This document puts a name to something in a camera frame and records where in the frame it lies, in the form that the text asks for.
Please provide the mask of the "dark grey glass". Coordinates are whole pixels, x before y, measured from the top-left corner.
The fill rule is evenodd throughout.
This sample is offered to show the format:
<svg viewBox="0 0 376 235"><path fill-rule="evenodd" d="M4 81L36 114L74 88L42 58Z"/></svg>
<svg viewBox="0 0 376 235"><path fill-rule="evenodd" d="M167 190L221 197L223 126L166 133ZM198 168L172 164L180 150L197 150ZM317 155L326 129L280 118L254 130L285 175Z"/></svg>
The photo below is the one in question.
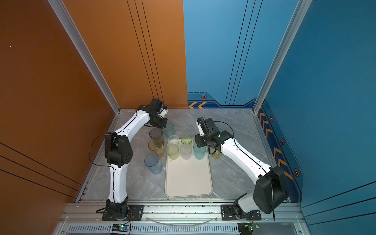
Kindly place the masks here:
<svg viewBox="0 0 376 235"><path fill-rule="evenodd" d="M162 143L164 143L163 130L160 128L152 128L149 132L149 136L151 139L159 139Z"/></svg>

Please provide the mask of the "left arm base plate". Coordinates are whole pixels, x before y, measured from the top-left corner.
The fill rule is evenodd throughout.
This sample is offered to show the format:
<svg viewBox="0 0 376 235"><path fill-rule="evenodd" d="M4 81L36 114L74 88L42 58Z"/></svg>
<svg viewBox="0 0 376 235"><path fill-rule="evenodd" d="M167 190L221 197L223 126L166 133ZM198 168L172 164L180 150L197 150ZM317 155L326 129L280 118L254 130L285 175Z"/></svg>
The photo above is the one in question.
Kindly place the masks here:
<svg viewBox="0 0 376 235"><path fill-rule="evenodd" d="M125 215L116 215L109 209L104 209L102 221L141 221L144 213L144 205L127 205Z"/></svg>

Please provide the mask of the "bright green glass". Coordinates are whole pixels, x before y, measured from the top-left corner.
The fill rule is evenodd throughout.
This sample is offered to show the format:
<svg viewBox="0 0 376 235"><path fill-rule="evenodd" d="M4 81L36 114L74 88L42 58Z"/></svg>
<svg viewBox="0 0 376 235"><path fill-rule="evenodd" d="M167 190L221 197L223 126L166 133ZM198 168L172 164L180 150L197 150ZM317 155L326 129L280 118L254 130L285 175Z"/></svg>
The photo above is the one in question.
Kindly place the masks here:
<svg viewBox="0 0 376 235"><path fill-rule="evenodd" d="M193 139L190 135L184 135L181 137L181 143L190 145L192 143Z"/></svg>

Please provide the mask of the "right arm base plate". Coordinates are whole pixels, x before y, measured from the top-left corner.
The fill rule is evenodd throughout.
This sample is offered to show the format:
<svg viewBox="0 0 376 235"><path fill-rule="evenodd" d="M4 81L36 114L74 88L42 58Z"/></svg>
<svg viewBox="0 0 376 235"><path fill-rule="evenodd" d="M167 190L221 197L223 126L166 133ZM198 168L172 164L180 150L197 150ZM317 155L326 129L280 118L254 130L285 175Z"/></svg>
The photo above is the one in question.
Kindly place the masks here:
<svg viewBox="0 0 376 235"><path fill-rule="evenodd" d="M243 220L243 221L260 221L261 213L259 210L248 212L244 215L237 215L233 204L221 205L221 218L225 221Z"/></svg>

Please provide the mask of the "pale green frosted glass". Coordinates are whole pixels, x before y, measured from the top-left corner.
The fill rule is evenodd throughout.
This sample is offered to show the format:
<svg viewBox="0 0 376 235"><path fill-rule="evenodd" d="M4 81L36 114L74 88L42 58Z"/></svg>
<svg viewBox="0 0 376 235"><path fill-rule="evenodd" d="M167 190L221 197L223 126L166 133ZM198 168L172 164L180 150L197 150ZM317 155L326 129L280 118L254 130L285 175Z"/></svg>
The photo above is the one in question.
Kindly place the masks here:
<svg viewBox="0 0 376 235"><path fill-rule="evenodd" d="M166 147L166 152L170 159L176 160L179 157L179 146L177 144L169 144Z"/></svg>

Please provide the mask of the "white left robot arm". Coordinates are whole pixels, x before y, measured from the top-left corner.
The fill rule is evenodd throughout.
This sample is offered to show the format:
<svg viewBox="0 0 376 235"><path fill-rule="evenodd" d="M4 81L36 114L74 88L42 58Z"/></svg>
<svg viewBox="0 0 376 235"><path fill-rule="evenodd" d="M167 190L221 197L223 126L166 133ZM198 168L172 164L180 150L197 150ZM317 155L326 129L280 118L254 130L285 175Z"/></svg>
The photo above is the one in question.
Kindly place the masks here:
<svg viewBox="0 0 376 235"><path fill-rule="evenodd" d="M131 140L146 124L165 128L168 108L159 99L150 104L139 106L134 115L115 132L105 134L104 155L110 167L110 192L106 201L106 210L124 217L128 213L126 172L133 158Z"/></svg>

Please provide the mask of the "teal frosted glass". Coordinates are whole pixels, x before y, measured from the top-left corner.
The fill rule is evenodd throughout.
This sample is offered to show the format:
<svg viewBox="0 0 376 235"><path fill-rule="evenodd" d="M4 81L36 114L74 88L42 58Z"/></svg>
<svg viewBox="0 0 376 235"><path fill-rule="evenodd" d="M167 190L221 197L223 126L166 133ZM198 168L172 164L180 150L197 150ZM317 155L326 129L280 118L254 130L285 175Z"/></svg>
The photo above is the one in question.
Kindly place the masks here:
<svg viewBox="0 0 376 235"><path fill-rule="evenodd" d="M168 139L170 136L175 135L175 126L172 122L167 122L166 127L163 129L165 137Z"/></svg>
<svg viewBox="0 0 376 235"><path fill-rule="evenodd" d="M204 158L206 150L207 148L205 146L199 147L197 143L195 143L193 146L194 155L197 160L202 160Z"/></svg>

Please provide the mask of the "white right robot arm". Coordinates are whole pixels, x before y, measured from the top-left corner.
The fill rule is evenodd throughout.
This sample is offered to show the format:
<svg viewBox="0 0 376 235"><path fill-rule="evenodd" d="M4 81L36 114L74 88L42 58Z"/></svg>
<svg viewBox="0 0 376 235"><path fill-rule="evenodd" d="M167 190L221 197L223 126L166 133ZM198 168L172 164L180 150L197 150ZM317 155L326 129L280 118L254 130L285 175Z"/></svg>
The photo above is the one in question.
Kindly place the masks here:
<svg viewBox="0 0 376 235"><path fill-rule="evenodd" d="M235 139L234 132L220 131L212 118L198 118L196 125L199 134L195 135L198 147L210 147L233 160L252 180L254 192L244 194L233 203L238 219L245 220L250 212L262 211L266 214L289 198L288 179L279 167L259 160Z"/></svg>

